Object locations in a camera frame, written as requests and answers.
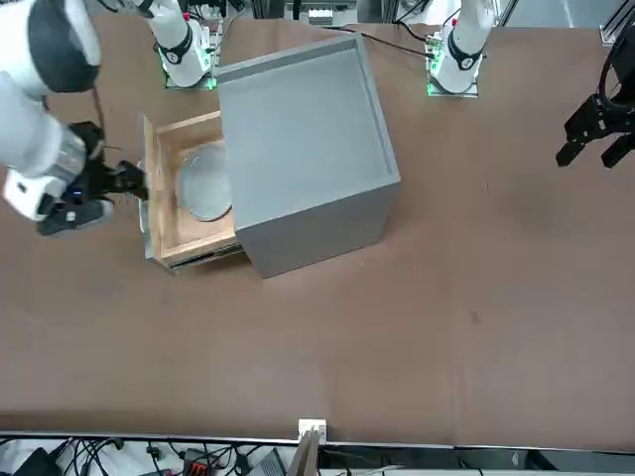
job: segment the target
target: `brown table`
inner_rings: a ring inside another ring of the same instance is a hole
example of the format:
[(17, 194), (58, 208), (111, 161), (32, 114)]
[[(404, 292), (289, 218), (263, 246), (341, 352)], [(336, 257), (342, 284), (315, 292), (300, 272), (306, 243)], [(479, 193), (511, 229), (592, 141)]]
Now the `brown table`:
[[(108, 142), (131, 159), (139, 113), (217, 108), (164, 90), (140, 19), (97, 26)], [(224, 59), (337, 34), (238, 20)], [(0, 426), (293, 437), (313, 416), (335, 439), (635, 449), (635, 161), (554, 158), (597, 32), (495, 31), (478, 100), (429, 99), (421, 58), (366, 46), (403, 178), (376, 246), (175, 278), (144, 261), (134, 203), (61, 239), (0, 205)], [(51, 103), (95, 119), (88, 94)]]

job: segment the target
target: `black cable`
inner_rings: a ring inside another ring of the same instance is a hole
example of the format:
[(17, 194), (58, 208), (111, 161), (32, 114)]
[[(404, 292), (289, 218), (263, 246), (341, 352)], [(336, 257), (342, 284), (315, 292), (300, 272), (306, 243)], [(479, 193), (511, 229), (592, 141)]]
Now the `black cable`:
[(426, 6), (428, 5), (428, 2), (430, 2), (430, 0), (419, 0), (419, 2), (417, 2), (415, 5), (413, 5), (412, 7), (410, 7), (410, 10), (408, 10), (406, 13), (404, 13), (401, 17), (399, 17), (395, 23), (399, 23), (401, 22), (404, 18), (406, 18), (408, 15), (410, 15), (411, 13), (413, 13), (415, 10), (417, 10), (417, 7), (423, 5), (424, 3), (426, 5), (424, 5), (424, 8), (426, 8)]
[[(68, 463), (68, 466), (66, 467), (66, 469), (63, 471), (62, 475), (65, 476), (68, 471), (70, 470), (70, 467), (72, 466), (74, 469), (75, 474), (78, 476), (79, 475), (79, 470), (77, 469), (77, 460), (79, 459), (79, 456), (81, 456), (81, 454), (83, 454), (85, 452), (85, 448), (82, 449), (81, 451), (78, 451), (78, 447), (79, 444), (82, 442), (81, 439), (78, 439), (75, 445), (75, 450), (74, 450), (74, 455), (72, 457), (72, 460)], [(100, 446), (98, 447), (98, 450), (100, 450), (101, 448), (103, 448), (103, 446), (110, 444), (111, 440), (107, 439), (103, 442), (100, 443)]]
[(453, 17), (454, 15), (456, 15), (458, 12), (460, 12), (460, 7), (458, 7), (454, 13), (452, 13), (449, 17), (447, 17), (447, 18), (445, 19), (445, 21), (444, 21), (444, 26), (445, 26), (445, 25), (447, 24), (447, 22), (449, 22), (449, 21), (452, 19), (452, 17)]
[(150, 441), (148, 441), (148, 451), (147, 452), (150, 455), (150, 457), (152, 458), (152, 464), (155, 465), (155, 469), (157, 470), (157, 476), (161, 476), (161, 469), (159, 468), (159, 465), (157, 464), (157, 460), (155, 459), (154, 446), (150, 443)]
[(322, 451), (323, 451), (324, 453), (338, 454), (338, 455), (340, 455), (340, 456), (347, 456), (347, 457), (352, 457), (352, 458), (358, 458), (358, 459), (364, 460), (364, 461), (366, 461), (367, 463), (370, 463), (370, 464), (375, 464), (375, 465), (377, 464), (377, 461), (376, 461), (376, 460), (373, 460), (373, 459), (367, 458), (366, 456), (361, 456), (360, 454), (349, 453), (349, 452), (347, 452), (347, 451), (339, 451), (339, 450), (336, 450), (336, 449), (323, 449)]
[(615, 112), (626, 113), (626, 112), (629, 112), (631, 109), (633, 109), (633, 106), (635, 106), (635, 104), (633, 103), (620, 104), (618, 102), (612, 101), (606, 95), (606, 78), (608, 76), (608, 72), (611, 70), (613, 65), (613, 60), (615, 59), (617, 52), (619, 51), (622, 44), (624, 43), (624, 40), (626, 39), (626, 33), (628, 32), (630, 26), (633, 24), (634, 21), (635, 21), (635, 9), (633, 9), (633, 11), (628, 17), (628, 20), (624, 23), (624, 28), (622, 28), (622, 30), (619, 32), (619, 35), (617, 36), (617, 38), (615, 39), (615, 43), (613, 44), (613, 48), (611, 48), (611, 51), (608, 52), (608, 55), (606, 56), (606, 60), (604, 61), (604, 64), (602, 65), (602, 72), (600, 73), (600, 76), (599, 76), (599, 84), (597, 85), (597, 93), (599, 95), (600, 101), (602, 101), (602, 104), (606, 108)]
[(170, 449), (172, 449), (174, 453), (179, 457), (179, 459), (182, 459), (182, 460), (186, 459), (186, 453), (184, 451), (177, 451), (177, 449), (175, 448), (174, 444), (171, 441), (168, 441), (168, 445), (170, 446)]
[(257, 449), (262, 448), (262, 444), (257, 444), (256, 446), (254, 446), (253, 448), (251, 448), (249, 451), (247, 451), (245, 453), (245, 457), (249, 457), (249, 455), (251, 455), (251, 453), (253, 453), (254, 451), (256, 451)]
[(435, 56), (432, 53), (425, 53), (425, 52), (420, 52), (419, 50), (413, 50), (413, 49), (410, 49), (410, 48), (407, 48), (407, 47), (402, 47), (401, 45), (397, 45), (396, 43), (387, 42), (386, 40), (382, 40), (381, 38), (373, 37), (372, 35), (368, 35), (367, 33), (357, 32), (355, 30), (351, 30), (351, 29), (345, 28), (345, 27), (335, 28), (335, 30), (339, 30), (341, 32), (359, 33), (364, 38), (368, 38), (368, 39), (373, 40), (373, 41), (375, 41), (377, 43), (382, 43), (384, 45), (388, 45), (389, 47), (396, 48), (397, 50), (401, 50), (403, 52), (408, 52), (408, 53), (412, 53), (413, 55), (418, 55), (420, 57), (429, 58), (430, 60), (433, 60), (435, 58)]
[(205, 467), (205, 475), (209, 476), (209, 472), (211, 471), (211, 463), (209, 462), (209, 453), (207, 452), (207, 443), (202, 443), (202, 449), (205, 452), (205, 459), (207, 460), (207, 466)]
[(396, 22), (397, 25), (401, 25), (402, 27), (404, 27), (406, 29), (406, 31), (410, 34), (411, 37), (419, 40), (420, 42), (426, 42), (426, 37), (421, 37), (419, 35), (417, 35), (415, 32), (413, 32), (412, 28), (410, 28), (408, 25), (406, 25), (404, 22), (402, 22), (401, 20), (398, 20)]
[(91, 441), (88, 444), (86, 444), (85, 441), (82, 442), (83, 447), (88, 452), (88, 457), (86, 458), (86, 462), (84, 463), (84, 464), (88, 465), (88, 470), (86, 471), (86, 473), (90, 472), (90, 464), (92, 463), (92, 461), (94, 461), (95, 463), (97, 463), (97, 466), (99, 466), (99, 470), (101, 471), (101, 474), (103, 476), (109, 476), (108, 472), (104, 469), (103, 465), (101, 464), (101, 460), (99, 459), (99, 451), (101, 449), (103, 449), (103, 447), (105, 446), (103, 444), (101, 446), (99, 446), (100, 443), (102, 443), (102, 442), (101, 441)]
[(105, 8), (106, 10), (108, 10), (111, 13), (119, 12), (119, 10), (117, 10), (116, 8), (112, 8), (110, 5), (107, 5), (106, 3), (104, 3), (103, 0), (97, 0), (97, 2), (99, 3), (99, 5), (101, 5), (103, 8)]

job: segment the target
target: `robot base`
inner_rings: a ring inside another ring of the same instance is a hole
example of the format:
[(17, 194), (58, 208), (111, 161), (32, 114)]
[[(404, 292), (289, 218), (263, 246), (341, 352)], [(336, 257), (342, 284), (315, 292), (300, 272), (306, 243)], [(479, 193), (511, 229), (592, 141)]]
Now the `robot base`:
[(190, 49), (185, 53), (179, 64), (172, 64), (159, 53), (163, 63), (163, 69), (168, 80), (166, 87), (171, 83), (178, 88), (191, 88), (198, 86), (211, 72), (211, 57), (209, 51), (209, 28), (202, 27), (196, 20), (189, 20), (192, 32)]
[(476, 75), (472, 85), (464, 92), (453, 93), (440, 87), (432, 75), (432, 71), (439, 67), (439, 59), (444, 53), (444, 41), (442, 40), (439, 32), (435, 33), (435, 35), (426, 42), (426, 53), (432, 53), (435, 55), (435, 59), (426, 59), (426, 72), (428, 77), (428, 87), (426, 89), (426, 93), (428, 96), (478, 97), (478, 69), (480, 68), (482, 59), (480, 59), (478, 64), (475, 66)]

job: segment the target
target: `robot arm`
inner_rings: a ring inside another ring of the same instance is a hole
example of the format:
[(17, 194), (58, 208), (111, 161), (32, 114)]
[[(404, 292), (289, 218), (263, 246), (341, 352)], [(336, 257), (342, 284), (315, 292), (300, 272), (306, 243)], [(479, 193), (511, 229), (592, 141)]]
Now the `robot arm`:
[(463, 0), (456, 26), (444, 29), (444, 52), (432, 72), (441, 88), (459, 94), (471, 86), (495, 19), (493, 0)]
[[(172, 80), (195, 84), (209, 71), (200, 25), (178, 0), (139, 0)], [(125, 161), (105, 165), (103, 131), (64, 125), (44, 107), (51, 92), (94, 86), (101, 53), (83, 0), (23, 0), (0, 7), (0, 164), (5, 199), (44, 235), (82, 228), (112, 212), (107, 193), (147, 198), (144, 173)]]

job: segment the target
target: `wire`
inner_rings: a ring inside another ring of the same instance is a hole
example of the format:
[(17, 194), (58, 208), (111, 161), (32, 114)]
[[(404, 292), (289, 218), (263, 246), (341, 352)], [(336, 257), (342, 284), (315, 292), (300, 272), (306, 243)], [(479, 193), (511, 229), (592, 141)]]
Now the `wire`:
[[(75, 449), (74, 449), (74, 455), (72, 457), (72, 460), (68, 463), (68, 466), (66, 467), (66, 469), (63, 471), (63, 476), (65, 476), (68, 473), (68, 471), (70, 470), (71, 466), (74, 469), (75, 475), (77, 475), (77, 476), (79, 475), (79, 470), (77, 468), (77, 460), (79, 459), (79, 456), (81, 456), (81, 454), (83, 454), (86, 451), (85, 448), (82, 449), (81, 451), (78, 451), (79, 450), (79, 445), (82, 442), (83, 442), (82, 439), (78, 439), (76, 441), (76, 445), (75, 445)], [(110, 444), (110, 442), (111, 442), (111, 440), (107, 439), (105, 441), (102, 441), (101, 443), (98, 443), (99, 446), (97, 448), (97, 451), (100, 451), (104, 446), (106, 446), (107, 444)]]
[(368, 39), (373, 40), (373, 41), (375, 41), (377, 43), (382, 43), (384, 45), (388, 45), (389, 47), (396, 48), (397, 50), (401, 50), (402, 52), (412, 53), (413, 55), (418, 55), (420, 57), (425, 57), (425, 58), (428, 58), (430, 60), (433, 60), (435, 58), (435, 56), (432, 53), (425, 53), (425, 52), (420, 52), (419, 50), (413, 50), (413, 49), (410, 49), (410, 48), (407, 48), (407, 47), (402, 47), (401, 45), (397, 45), (396, 43), (387, 42), (386, 40), (382, 40), (381, 38), (373, 37), (372, 35), (368, 35), (367, 33), (364, 33), (364, 32), (358, 32), (356, 30), (351, 30), (351, 29), (345, 28), (345, 27), (335, 28), (335, 30), (339, 30), (341, 32), (359, 33), (364, 38), (368, 38)]
[(97, 466), (99, 466), (99, 470), (101, 471), (101, 474), (103, 476), (108, 476), (108, 472), (104, 469), (103, 465), (101, 464), (101, 460), (99, 459), (99, 454), (98, 454), (104, 445), (99, 446), (100, 444), (99, 441), (92, 441), (86, 444), (85, 440), (83, 440), (81, 444), (83, 445), (84, 449), (88, 453), (88, 456), (86, 457), (86, 461), (83, 463), (84, 465), (87, 465), (86, 474), (90, 473), (90, 464), (92, 463), (92, 461), (94, 461), (95, 463), (97, 463)]
[(79, 450), (79, 444), (81, 443), (81, 441), (77, 441), (76, 445), (75, 445), (75, 450), (74, 450), (74, 455), (73, 455), (73, 459), (72, 459), (72, 469), (74, 469), (75, 471), (75, 476), (79, 476), (79, 470), (77, 469), (77, 458), (79, 457), (79, 454), (77, 451)]
[(395, 23), (399, 23), (401, 22), (404, 18), (406, 18), (408, 15), (410, 15), (411, 13), (413, 13), (415, 10), (417, 10), (417, 7), (424, 5), (424, 7), (422, 8), (422, 11), (424, 10), (424, 8), (426, 8), (428, 6), (428, 2), (430, 2), (430, 0), (419, 0), (419, 2), (417, 2), (415, 5), (413, 5), (412, 7), (410, 7), (410, 10), (408, 10), (406, 13), (404, 13), (401, 17), (399, 17)]
[(370, 471), (366, 471), (364, 473), (358, 473), (355, 476), (371, 476), (372, 474), (383, 473), (384, 471), (395, 471), (396, 469), (402, 469), (404, 466), (399, 464), (389, 464), (387, 466), (382, 466), (381, 468), (371, 469)]
[(458, 7), (454, 13), (452, 13), (449, 17), (445, 19), (444, 26), (447, 25), (447, 22), (449, 22), (452, 19), (452, 17), (456, 15), (458, 12), (460, 12), (460, 7)]
[(220, 39), (220, 43), (218, 44), (218, 48), (220, 48), (220, 46), (225, 43), (225, 40), (227, 39), (227, 36), (229, 35), (229, 27), (231, 27), (234, 23), (234, 21), (240, 17), (242, 17), (245, 13), (247, 13), (247, 8), (243, 9), (242, 12), (237, 13), (236, 15), (234, 15), (233, 17), (231, 17), (229, 20), (227, 20), (227, 26), (223, 26), (222, 28), (222, 38)]
[(153, 449), (154, 449), (154, 446), (150, 443), (150, 441), (148, 441), (148, 454), (152, 458), (152, 464), (155, 465), (155, 469), (157, 470), (157, 476), (160, 476), (161, 469), (159, 468), (159, 465), (157, 464), (157, 460), (155, 459), (155, 453)]
[(256, 446), (254, 446), (253, 448), (251, 448), (249, 451), (247, 451), (244, 456), (245, 457), (249, 457), (249, 455), (251, 455), (251, 453), (253, 453), (254, 451), (256, 451), (257, 449), (262, 448), (262, 444), (257, 444)]
[(116, 8), (112, 8), (110, 5), (107, 5), (103, 0), (97, 0), (97, 2), (99, 3), (99, 5), (101, 5), (103, 8), (105, 8), (106, 10), (108, 10), (111, 13), (118, 13), (119, 10)]
[(347, 456), (347, 457), (349, 456), (349, 457), (351, 457), (351, 458), (361, 459), (361, 460), (364, 460), (364, 461), (366, 461), (367, 463), (370, 463), (370, 464), (376, 464), (376, 463), (377, 463), (377, 461), (376, 461), (376, 460), (373, 460), (373, 459), (367, 458), (366, 456), (362, 456), (362, 455), (360, 455), (360, 454), (348, 453), (348, 452), (346, 452), (346, 451), (338, 451), (338, 450), (336, 450), (336, 449), (323, 449), (322, 451), (323, 451), (324, 453), (338, 454), (338, 455), (340, 455), (340, 456)]
[[(119, 150), (121, 150), (118, 147), (111, 147), (111, 146), (106, 146), (106, 147), (108, 147), (110, 149), (119, 149)], [(174, 451), (174, 453), (179, 457), (179, 459), (183, 459), (183, 460), (186, 459), (185, 452), (184, 451), (177, 451), (177, 449), (175, 448), (174, 444), (171, 441), (169, 441), (169, 440), (168, 440), (168, 445), (170, 446), (170, 449), (172, 449)]]
[(202, 449), (205, 451), (205, 459), (207, 460), (207, 466), (205, 467), (205, 474), (208, 476), (211, 471), (211, 463), (209, 461), (209, 453), (207, 452), (207, 443), (202, 443)]
[(421, 37), (419, 35), (417, 35), (415, 32), (413, 32), (412, 28), (410, 28), (408, 25), (406, 25), (404, 22), (402, 22), (401, 20), (398, 20), (396, 22), (397, 25), (401, 25), (402, 27), (404, 27), (406, 29), (406, 31), (410, 34), (411, 37), (419, 40), (420, 42), (426, 42), (427, 38), (426, 37)]

